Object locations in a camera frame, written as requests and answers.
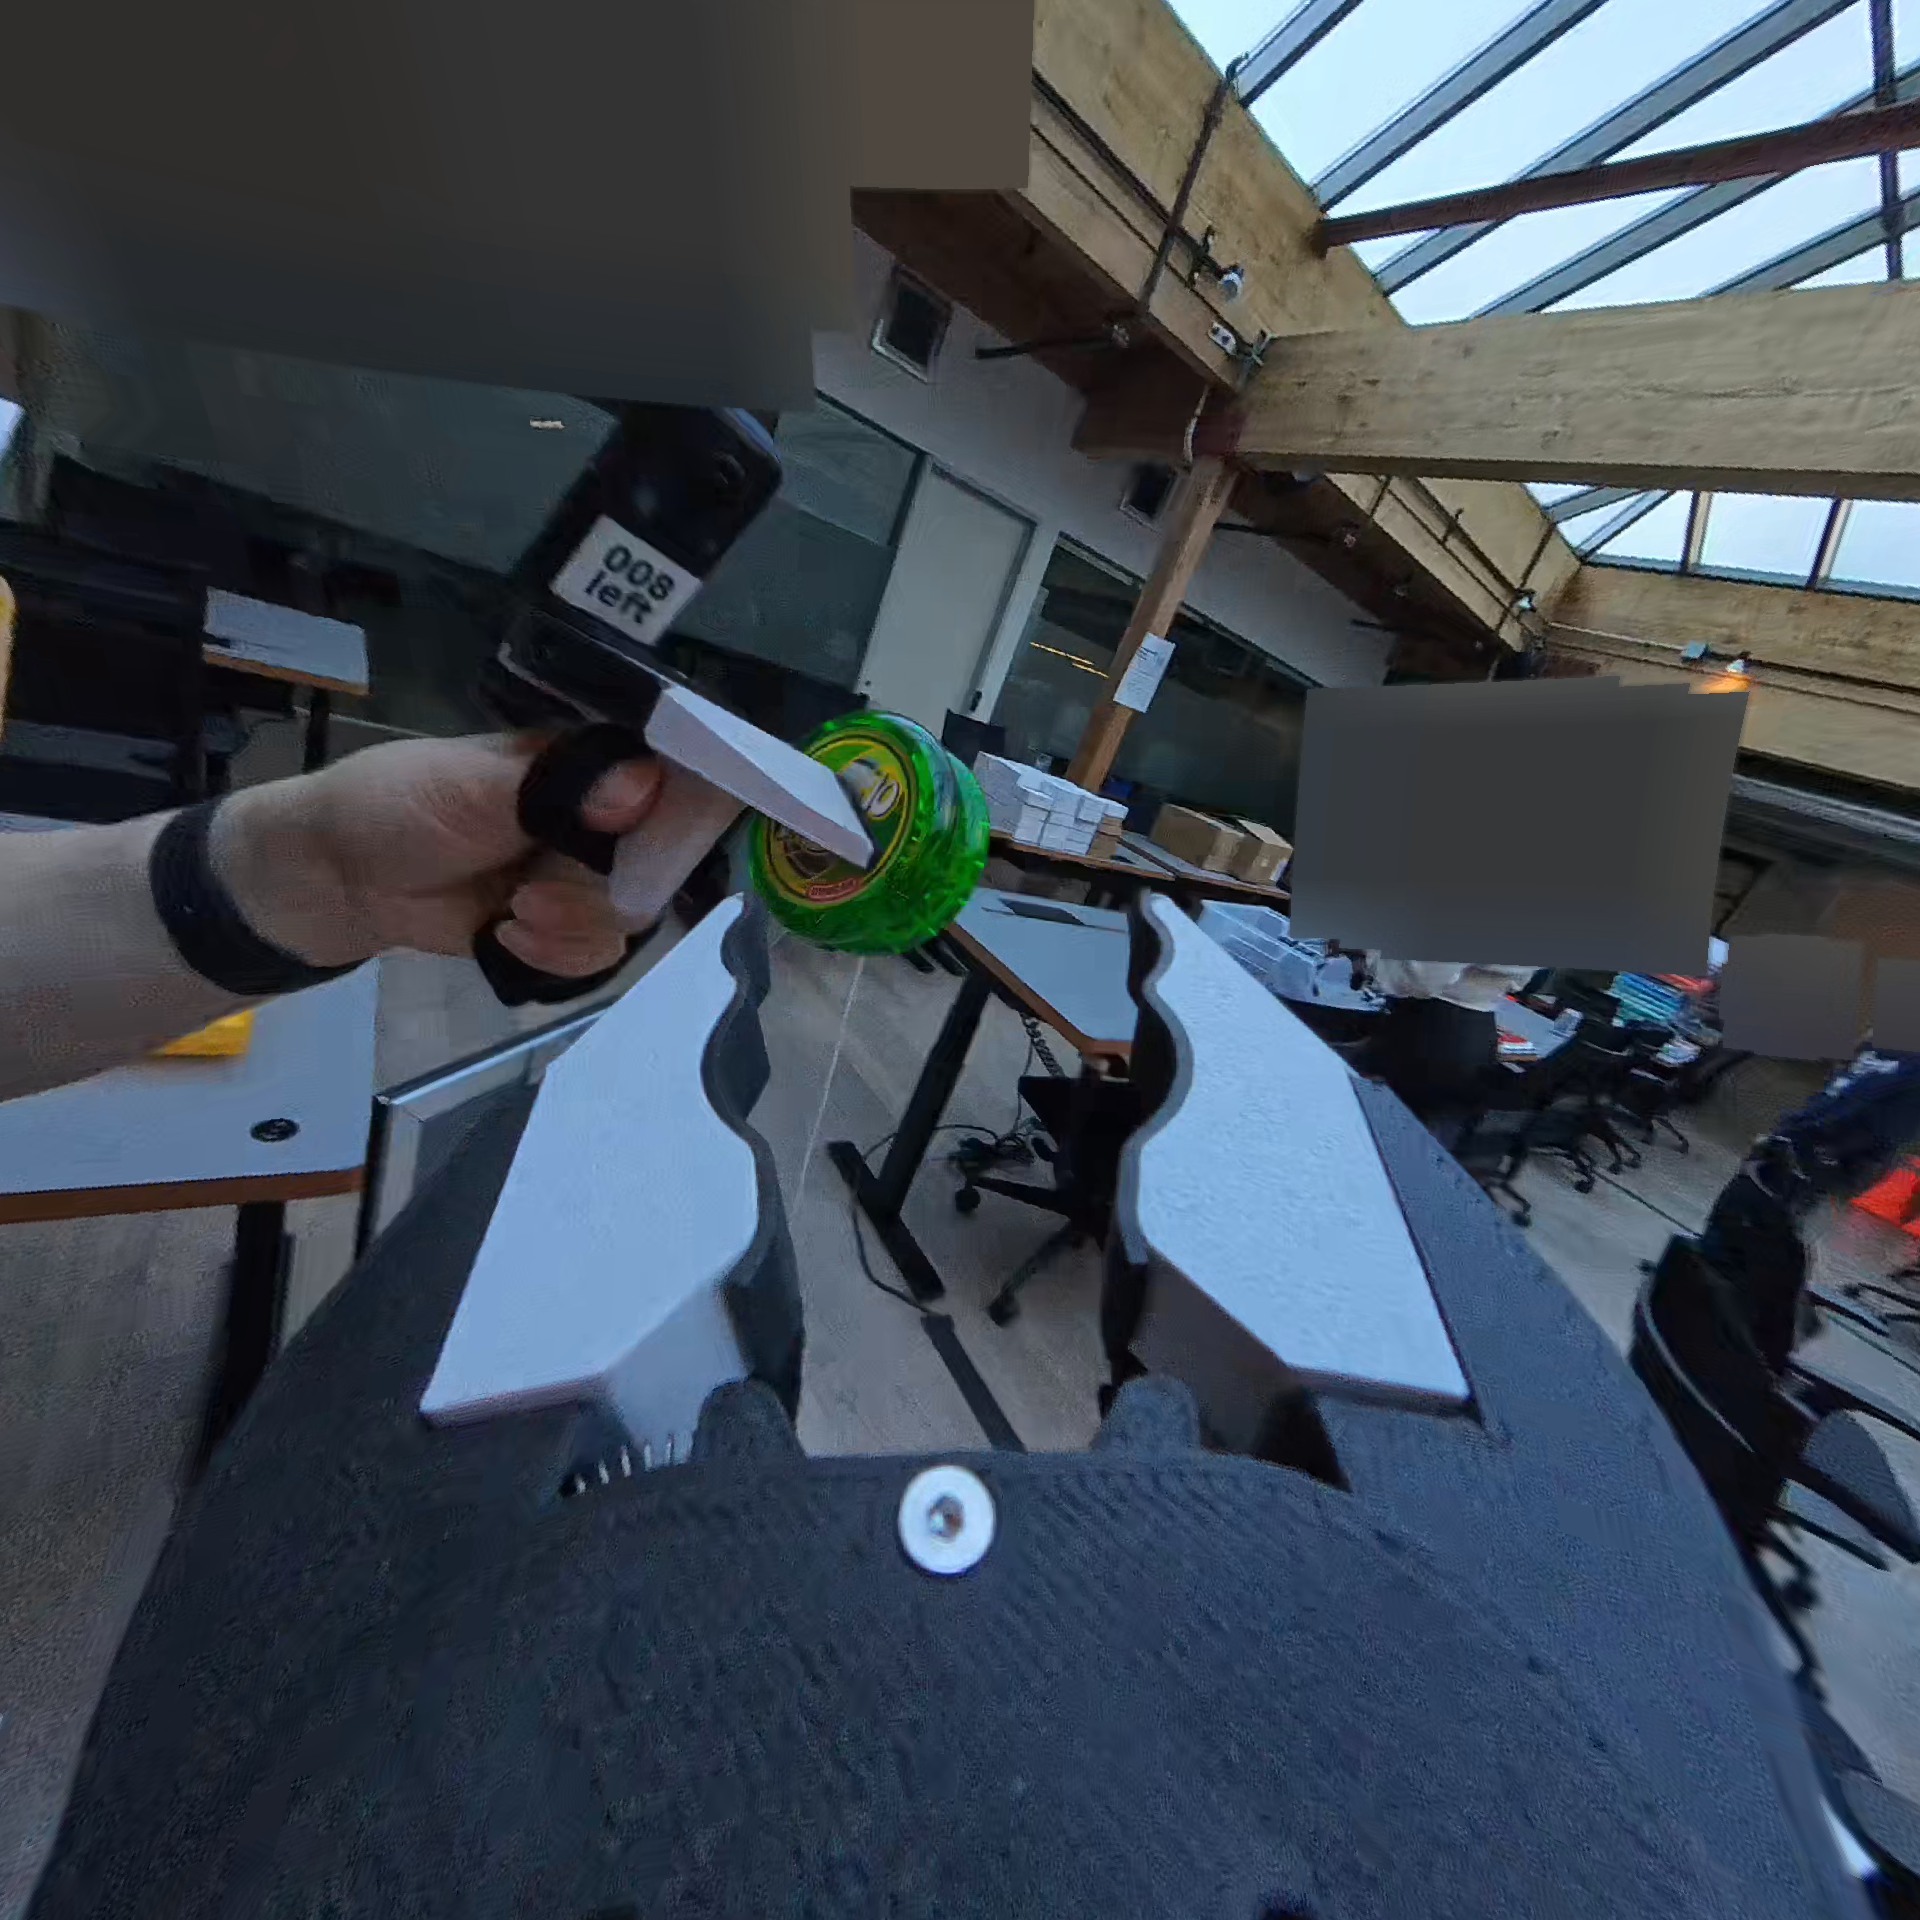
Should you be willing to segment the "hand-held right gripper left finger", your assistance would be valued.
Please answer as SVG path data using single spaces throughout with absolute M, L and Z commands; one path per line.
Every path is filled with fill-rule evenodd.
M 431 1427 L 593 1407 L 683 1458 L 708 1395 L 793 1419 L 804 1301 L 754 1128 L 766 914 L 733 893 L 545 1069 L 420 1399 Z

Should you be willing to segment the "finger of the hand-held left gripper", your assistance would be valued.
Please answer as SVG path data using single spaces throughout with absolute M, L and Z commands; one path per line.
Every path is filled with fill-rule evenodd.
M 658 757 L 804 843 L 858 872 L 873 864 L 873 838 L 841 776 L 714 700 L 662 683 L 642 737 Z

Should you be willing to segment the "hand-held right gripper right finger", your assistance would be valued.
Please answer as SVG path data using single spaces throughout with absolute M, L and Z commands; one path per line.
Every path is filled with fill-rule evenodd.
M 1328 1395 L 1454 1417 L 1474 1390 L 1349 1067 L 1188 914 L 1129 914 L 1141 1120 L 1116 1159 L 1102 1340 L 1204 1423 Z

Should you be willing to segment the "green translucent yoyo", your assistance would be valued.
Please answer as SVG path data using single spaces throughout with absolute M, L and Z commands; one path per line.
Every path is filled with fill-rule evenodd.
M 976 776 L 916 720 L 882 709 L 823 721 L 802 751 L 839 780 L 871 860 L 856 867 L 758 818 L 746 833 L 758 899 L 814 947 L 865 957 L 933 942 L 972 899 L 990 858 L 990 807 Z

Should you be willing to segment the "person's left forearm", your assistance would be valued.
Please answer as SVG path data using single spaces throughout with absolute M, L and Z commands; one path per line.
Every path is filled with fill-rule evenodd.
M 121 1067 L 240 1008 L 179 956 L 150 861 L 172 812 L 2 833 L 2 1097 Z

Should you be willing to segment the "person's left hand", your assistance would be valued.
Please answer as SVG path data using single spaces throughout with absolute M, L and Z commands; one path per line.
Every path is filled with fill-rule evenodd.
M 586 980 L 620 963 L 627 929 L 604 876 L 520 827 L 518 793 L 547 742 L 393 739 L 244 787 L 212 818 L 209 870 L 256 936 L 312 965 L 467 953 L 491 926 L 536 971 Z

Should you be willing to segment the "black office chair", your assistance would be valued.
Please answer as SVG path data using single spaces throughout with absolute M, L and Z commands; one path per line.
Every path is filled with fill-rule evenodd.
M 1123 1072 L 1026 1072 L 1018 1077 L 1016 1121 L 993 1136 L 970 1136 L 952 1151 L 956 1213 L 972 1216 L 996 1196 L 1055 1220 L 987 1300 L 996 1325 L 1018 1317 L 1026 1285 L 1057 1255 L 1103 1245 L 1121 1149 L 1141 1117 L 1139 1089 Z
M 1916 1419 L 1798 1354 L 1818 1305 L 1801 1237 L 1808 1183 L 1775 1153 L 1747 1159 L 1693 1235 L 1643 1267 L 1630 1368 L 1727 1529 L 1799 1679 L 1816 1679 L 1816 1584 L 1788 1531 L 1871 1572 L 1916 1565 L 1916 1505 L 1878 1429 Z

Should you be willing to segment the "grey door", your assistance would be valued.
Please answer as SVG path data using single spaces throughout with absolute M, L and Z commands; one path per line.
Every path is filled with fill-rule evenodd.
M 972 707 L 1033 533 L 1032 518 L 922 470 L 858 668 L 867 707 L 931 734 Z

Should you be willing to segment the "stack of white boxes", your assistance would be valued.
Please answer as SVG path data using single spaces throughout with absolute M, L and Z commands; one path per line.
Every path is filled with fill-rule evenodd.
M 992 751 L 972 757 L 972 776 L 996 836 L 1040 852 L 1105 858 L 1126 830 L 1126 804 L 1043 767 Z

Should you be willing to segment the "grey desk with wooden edge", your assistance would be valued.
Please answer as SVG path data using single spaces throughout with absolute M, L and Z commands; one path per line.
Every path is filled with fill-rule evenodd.
M 371 686 L 364 628 L 228 587 L 204 589 L 201 658 L 212 668 L 306 691 L 303 771 L 326 764 L 331 700 L 362 698 Z
M 7 1226 L 236 1210 L 199 1460 L 275 1355 L 288 1203 L 366 1185 L 376 1002 L 370 963 L 257 1008 L 242 1053 L 156 1058 L 2 1108 Z
M 1032 1017 L 1071 1048 L 1077 1069 L 1129 1074 L 1137 1008 L 1127 986 L 1123 914 L 1062 906 L 981 887 L 948 926 L 959 961 L 956 994 L 930 1043 L 897 1125 L 869 1163 L 852 1139 L 827 1141 L 827 1159 L 847 1187 L 854 1223 L 873 1232 L 897 1269 L 904 1300 L 918 1310 L 945 1283 L 904 1220 L 904 1203 L 945 1125 L 972 1042 L 990 1002 Z

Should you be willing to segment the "brown cardboard box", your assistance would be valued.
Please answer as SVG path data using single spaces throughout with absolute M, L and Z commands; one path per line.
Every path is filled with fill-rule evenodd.
M 1148 838 L 1202 872 L 1259 887 L 1275 886 L 1291 860 L 1291 843 L 1275 827 L 1177 804 L 1159 807 Z

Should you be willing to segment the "black wristband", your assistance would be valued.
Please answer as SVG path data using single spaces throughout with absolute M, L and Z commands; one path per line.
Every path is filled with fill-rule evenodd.
M 263 938 L 220 878 L 212 852 L 223 798 L 172 812 L 147 853 L 156 919 L 179 961 L 228 996 L 291 996 L 339 980 L 362 961 L 317 965 Z

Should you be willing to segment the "wooden support post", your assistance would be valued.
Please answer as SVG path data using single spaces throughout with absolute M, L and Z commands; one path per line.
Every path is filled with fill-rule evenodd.
M 1102 695 L 1088 716 L 1067 762 L 1067 780 L 1075 785 L 1088 791 L 1098 791 L 1103 785 L 1126 732 L 1141 713 L 1116 707 L 1114 688 L 1141 635 L 1171 635 L 1191 575 L 1208 552 L 1234 490 L 1235 467 L 1229 460 L 1205 456 L 1189 467 L 1186 486 L 1171 506 L 1156 564 L 1121 630 Z

